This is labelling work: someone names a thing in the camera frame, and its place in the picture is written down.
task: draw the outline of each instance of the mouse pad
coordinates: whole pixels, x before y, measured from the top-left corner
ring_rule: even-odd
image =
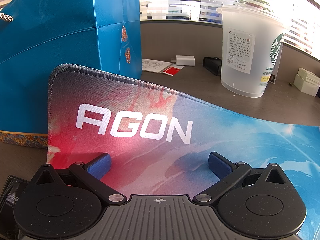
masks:
[[[83,66],[58,66],[49,79],[48,163],[56,169],[106,152],[101,179],[131,194],[197,193],[219,179],[216,151],[253,168],[278,163],[307,208],[299,236],[320,239],[320,127],[251,118],[148,82]]]

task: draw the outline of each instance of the white power adapter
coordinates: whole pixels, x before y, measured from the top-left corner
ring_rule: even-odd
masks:
[[[177,56],[178,66],[194,66],[195,65],[195,57],[194,56]]]

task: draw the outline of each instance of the blue gift bag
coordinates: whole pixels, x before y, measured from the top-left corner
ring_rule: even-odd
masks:
[[[13,0],[1,13],[13,18],[0,20],[1,141],[46,144],[48,78],[57,65],[140,78],[139,0]]]

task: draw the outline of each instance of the window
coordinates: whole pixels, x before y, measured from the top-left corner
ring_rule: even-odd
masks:
[[[282,18],[289,26],[284,41],[320,59],[320,10],[307,0],[140,0],[140,19],[222,24],[217,8],[228,4],[253,6]]]

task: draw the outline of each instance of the gray ribbed plate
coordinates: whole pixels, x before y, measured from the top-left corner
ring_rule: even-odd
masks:
[[[247,240],[224,224],[208,206],[187,196],[132,196],[107,208],[101,220],[74,240]],[[287,240],[299,240],[294,235]]]

